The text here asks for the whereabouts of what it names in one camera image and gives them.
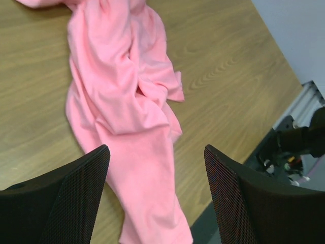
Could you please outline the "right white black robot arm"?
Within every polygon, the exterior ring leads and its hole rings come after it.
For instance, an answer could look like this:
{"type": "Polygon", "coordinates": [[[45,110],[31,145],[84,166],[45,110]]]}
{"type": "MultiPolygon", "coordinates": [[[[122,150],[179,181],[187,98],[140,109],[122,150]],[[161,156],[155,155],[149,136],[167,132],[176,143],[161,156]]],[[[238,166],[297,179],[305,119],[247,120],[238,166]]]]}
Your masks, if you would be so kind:
{"type": "Polygon", "coordinates": [[[308,127],[278,132],[276,142],[283,153],[310,154],[314,158],[324,155],[324,107],[317,109],[308,127]]]}

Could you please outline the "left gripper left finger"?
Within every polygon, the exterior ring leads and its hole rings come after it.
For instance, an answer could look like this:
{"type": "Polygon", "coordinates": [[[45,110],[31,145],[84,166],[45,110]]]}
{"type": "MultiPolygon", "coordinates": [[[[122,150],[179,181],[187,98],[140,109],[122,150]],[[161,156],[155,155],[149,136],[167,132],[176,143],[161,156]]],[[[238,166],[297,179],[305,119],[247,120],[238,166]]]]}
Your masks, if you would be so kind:
{"type": "Polygon", "coordinates": [[[106,145],[1,191],[1,243],[90,243],[109,167],[106,145]]]}

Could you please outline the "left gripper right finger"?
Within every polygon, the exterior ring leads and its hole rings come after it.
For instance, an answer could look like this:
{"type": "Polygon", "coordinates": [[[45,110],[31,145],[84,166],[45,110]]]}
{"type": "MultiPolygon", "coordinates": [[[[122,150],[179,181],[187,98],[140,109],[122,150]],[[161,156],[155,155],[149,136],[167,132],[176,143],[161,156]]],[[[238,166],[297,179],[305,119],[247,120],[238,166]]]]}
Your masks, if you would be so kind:
{"type": "Polygon", "coordinates": [[[301,188],[204,149],[222,243],[324,243],[324,192],[301,188]]]}

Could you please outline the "pink t shirt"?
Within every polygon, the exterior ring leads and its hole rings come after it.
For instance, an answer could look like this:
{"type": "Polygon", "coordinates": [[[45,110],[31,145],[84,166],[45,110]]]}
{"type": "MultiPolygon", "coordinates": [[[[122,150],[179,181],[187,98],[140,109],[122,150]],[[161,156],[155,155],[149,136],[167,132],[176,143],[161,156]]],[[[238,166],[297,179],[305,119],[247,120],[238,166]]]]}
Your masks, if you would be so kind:
{"type": "Polygon", "coordinates": [[[168,100],[182,102],[160,16],[145,1],[65,1],[72,83],[66,115],[82,149],[108,146],[106,181],[124,222],[120,243],[192,243],[175,192],[168,100]]]}

